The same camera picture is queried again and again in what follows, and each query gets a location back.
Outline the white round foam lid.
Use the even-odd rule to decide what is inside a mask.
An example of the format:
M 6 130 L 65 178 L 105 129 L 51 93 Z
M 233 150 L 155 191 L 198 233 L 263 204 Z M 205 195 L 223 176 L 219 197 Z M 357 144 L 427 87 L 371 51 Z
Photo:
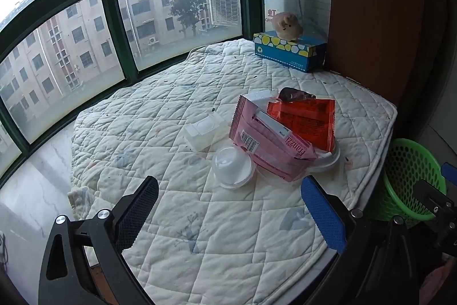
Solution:
M 308 166 L 309 173 L 322 173 L 329 171 L 339 161 L 341 150 L 337 141 L 334 142 L 331 152 L 325 152 L 322 149 L 315 148 L 317 158 Z

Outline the red snack bag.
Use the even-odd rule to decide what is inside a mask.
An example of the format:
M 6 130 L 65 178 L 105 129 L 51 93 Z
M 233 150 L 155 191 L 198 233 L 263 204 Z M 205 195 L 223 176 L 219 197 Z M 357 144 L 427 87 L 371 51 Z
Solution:
M 267 114 L 313 147 L 332 152 L 335 142 L 335 100 L 291 87 L 267 105 Z

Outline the pink wafer package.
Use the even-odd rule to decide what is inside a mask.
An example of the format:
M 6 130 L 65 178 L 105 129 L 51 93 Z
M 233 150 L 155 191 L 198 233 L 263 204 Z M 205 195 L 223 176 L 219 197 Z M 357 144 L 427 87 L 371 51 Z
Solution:
M 256 165 L 286 182 L 294 181 L 316 160 L 313 145 L 265 113 L 251 98 L 249 94 L 238 98 L 229 138 Z

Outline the clear round lidded container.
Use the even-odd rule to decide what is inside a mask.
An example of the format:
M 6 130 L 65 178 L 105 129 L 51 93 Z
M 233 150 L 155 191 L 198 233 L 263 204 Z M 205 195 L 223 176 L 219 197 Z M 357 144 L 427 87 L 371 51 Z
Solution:
M 219 149 L 212 158 L 211 168 L 215 179 L 228 190 L 243 187 L 253 179 L 256 172 L 256 164 L 234 145 Z

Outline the clear rectangular plastic box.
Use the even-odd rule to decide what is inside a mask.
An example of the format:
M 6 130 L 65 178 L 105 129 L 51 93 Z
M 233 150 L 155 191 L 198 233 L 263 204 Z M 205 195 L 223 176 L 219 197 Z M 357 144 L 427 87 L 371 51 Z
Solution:
M 213 143 L 224 139 L 228 133 L 227 121 L 216 112 L 183 127 L 184 140 L 194 152 L 202 152 Z

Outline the green plastic waste basket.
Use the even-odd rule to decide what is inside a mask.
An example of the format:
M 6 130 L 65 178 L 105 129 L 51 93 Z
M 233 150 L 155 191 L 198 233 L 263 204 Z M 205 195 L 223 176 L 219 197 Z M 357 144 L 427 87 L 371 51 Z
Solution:
M 407 227 L 430 221 L 434 214 L 414 197 L 414 185 L 425 180 L 433 187 L 447 193 L 441 166 L 423 145 L 410 139 L 395 139 L 384 163 L 381 189 L 376 195 L 374 217 L 388 221 L 401 216 Z

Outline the white quilted mattress pad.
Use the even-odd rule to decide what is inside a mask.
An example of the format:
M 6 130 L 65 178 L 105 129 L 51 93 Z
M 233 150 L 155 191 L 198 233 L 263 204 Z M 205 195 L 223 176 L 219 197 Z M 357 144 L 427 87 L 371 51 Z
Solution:
M 124 258 L 156 304 L 273 304 L 328 254 L 300 180 L 256 165 L 265 142 L 230 139 L 238 99 L 291 87 L 335 103 L 336 147 L 318 159 L 324 189 L 353 208 L 380 174 L 397 116 L 383 97 L 330 72 L 262 59 L 246 39 L 184 62 L 82 111 L 72 139 L 77 219 L 113 208 L 147 176 L 158 201 Z

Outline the brown wooden wardrobe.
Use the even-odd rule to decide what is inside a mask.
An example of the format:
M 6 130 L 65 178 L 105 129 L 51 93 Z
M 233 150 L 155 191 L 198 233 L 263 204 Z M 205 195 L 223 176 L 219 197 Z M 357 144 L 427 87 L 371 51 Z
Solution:
M 418 49 L 424 0 L 332 0 L 328 64 L 398 104 Z

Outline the blue yellow tissue box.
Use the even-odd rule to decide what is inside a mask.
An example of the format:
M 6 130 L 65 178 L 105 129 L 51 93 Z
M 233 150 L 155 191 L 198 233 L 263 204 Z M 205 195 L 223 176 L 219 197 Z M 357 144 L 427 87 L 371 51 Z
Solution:
M 294 68 L 305 73 L 321 70 L 324 66 L 327 51 L 326 42 L 303 35 L 296 42 L 286 41 L 276 32 L 255 33 L 253 35 L 255 54 Z

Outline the beige plush toy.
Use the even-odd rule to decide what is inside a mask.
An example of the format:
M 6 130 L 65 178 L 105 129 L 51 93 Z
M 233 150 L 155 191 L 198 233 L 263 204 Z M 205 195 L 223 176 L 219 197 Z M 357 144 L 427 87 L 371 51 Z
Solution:
M 272 18 L 272 25 L 279 38 L 286 41 L 295 41 L 303 34 L 303 28 L 295 14 L 280 12 Z

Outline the green window frame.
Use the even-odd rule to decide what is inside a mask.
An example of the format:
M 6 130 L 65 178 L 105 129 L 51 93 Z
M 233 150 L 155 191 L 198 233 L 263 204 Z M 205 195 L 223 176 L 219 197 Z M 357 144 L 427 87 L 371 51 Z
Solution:
M 264 27 L 266 0 L 1 4 L 1 179 L 78 113 L 184 58 Z

